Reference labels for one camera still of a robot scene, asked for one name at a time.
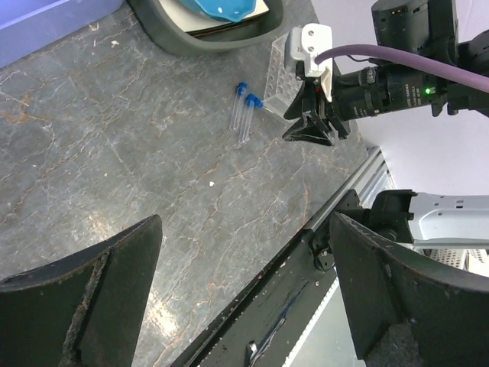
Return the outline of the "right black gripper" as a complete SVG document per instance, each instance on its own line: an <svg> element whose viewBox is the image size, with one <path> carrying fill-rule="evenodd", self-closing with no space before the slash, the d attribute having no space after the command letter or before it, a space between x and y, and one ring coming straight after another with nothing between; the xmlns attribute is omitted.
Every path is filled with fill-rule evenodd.
<svg viewBox="0 0 489 367"><path fill-rule="evenodd" d="M349 122L344 122L335 110L333 102L325 97L319 81L301 75L303 84L287 108L285 119L298 119L282 135L284 141L305 141L332 147L335 140L350 135Z"/></svg>

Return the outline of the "large purple bin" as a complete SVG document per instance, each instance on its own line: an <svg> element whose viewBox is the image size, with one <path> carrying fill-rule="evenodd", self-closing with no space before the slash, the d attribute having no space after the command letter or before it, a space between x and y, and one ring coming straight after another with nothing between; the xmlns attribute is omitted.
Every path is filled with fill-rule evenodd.
<svg viewBox="0 0 489 367"><path fill-rule="evenodd" d="M2 1L1 66L117 11L114 1Z"/></svg>

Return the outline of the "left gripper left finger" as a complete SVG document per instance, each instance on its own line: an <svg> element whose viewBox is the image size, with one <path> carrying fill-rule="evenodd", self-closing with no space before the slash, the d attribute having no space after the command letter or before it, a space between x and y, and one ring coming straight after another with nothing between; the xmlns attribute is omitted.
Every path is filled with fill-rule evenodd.
<svg viewBox="0 0 489 367"><path fill-rule="evenodd" d="M162 243L152 215L1 281L3 366L130 366Z"/></svg>

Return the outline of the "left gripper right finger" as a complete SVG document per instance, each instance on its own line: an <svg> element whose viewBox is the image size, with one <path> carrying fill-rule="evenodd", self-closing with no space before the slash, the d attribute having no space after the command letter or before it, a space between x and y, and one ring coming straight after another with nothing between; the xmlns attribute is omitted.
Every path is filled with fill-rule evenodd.
<svg viewBox="0 0 489 367"><path fill-rule="evenodd" d="M344 214L331 246L358 359L368 366L486 366L488 279L404 248Z"/></svg>

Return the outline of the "white square plate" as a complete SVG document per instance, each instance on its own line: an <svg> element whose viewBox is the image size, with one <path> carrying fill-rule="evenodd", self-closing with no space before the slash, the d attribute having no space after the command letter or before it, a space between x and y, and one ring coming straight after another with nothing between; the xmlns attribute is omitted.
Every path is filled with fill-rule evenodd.
<svg viewBox="0 0 489 367"><path fill-rule="evenodd" d="M265 1L257 1L256 8L253 13L246 16L237 23L229 21L217 21L208 18L205 15L196 14L190 11L179 1L164 0L158 1L163 10L167 13L170 20L183 32L199 37L219 31L226 31L237 26L246 25L250 21L257 20L259 17L266 15L270 9Z"/></svg>

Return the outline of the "blue cap test tube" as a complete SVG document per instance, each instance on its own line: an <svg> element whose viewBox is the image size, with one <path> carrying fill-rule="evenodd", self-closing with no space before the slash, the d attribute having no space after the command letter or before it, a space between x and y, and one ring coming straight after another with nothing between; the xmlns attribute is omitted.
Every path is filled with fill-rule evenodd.
<svg viewBox="0 0 489 367"><path fill-rule="evenodd" d="M263 101L255 94L250 93L245 99L244 110L241 117L240 132L238 143L244 144L249 139L251 121L255 109L261 109L264 106Z"/></svg>

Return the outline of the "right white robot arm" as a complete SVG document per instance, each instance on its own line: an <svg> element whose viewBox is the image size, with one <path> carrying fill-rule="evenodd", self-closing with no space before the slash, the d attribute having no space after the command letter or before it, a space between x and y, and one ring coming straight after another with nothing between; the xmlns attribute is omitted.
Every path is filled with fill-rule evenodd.
<svg viewBox="0 0 489 367"><path fill-rule="evenodd" d="M334 47L329 26L309 23L287 37L284 63L301 82L284 118L286 141L332 146L357 119L429 106L432 115L488 113L488 34L458 42L452 1L378 1L376 44ZM488 198L390 190L348 215L419 249L488 247Z"/></svg>

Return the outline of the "clear test tube rack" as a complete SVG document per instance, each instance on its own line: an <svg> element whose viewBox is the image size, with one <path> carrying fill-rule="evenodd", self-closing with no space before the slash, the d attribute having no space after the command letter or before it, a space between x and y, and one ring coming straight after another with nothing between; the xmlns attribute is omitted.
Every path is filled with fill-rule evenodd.
<svg viewBox="0 0 489 367"><path fill-rule="evenodd" d="M264 108L283 118L302 85L295 73L284 66L287 34L272 42L267 82L264 91Z"/></svg>

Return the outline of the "dark green tray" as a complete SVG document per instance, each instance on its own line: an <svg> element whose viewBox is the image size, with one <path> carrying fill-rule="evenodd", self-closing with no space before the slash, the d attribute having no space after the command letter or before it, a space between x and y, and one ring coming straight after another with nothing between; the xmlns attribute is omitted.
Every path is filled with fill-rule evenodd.
<svg viewBox="0 0 489 367"><path fill-rule="evenodd" d="M169 54L185 57L218 54L270 41L280 33L284 16L282 1L266 1L264 4L269 11L256 20L194 37L180 29L158 1L130 1L128 4L154 44Z"/></svg>

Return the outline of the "blue polka dot plate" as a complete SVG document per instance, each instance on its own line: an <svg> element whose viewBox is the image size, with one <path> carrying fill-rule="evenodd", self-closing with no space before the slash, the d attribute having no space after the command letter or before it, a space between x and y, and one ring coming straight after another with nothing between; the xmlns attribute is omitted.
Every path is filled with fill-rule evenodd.
<svg viewBox="0 0 489 367"><path fill-rule="evenodd" d="M254 12L256 0L179 0L190 11L217 21L237 23Z"/></svg>

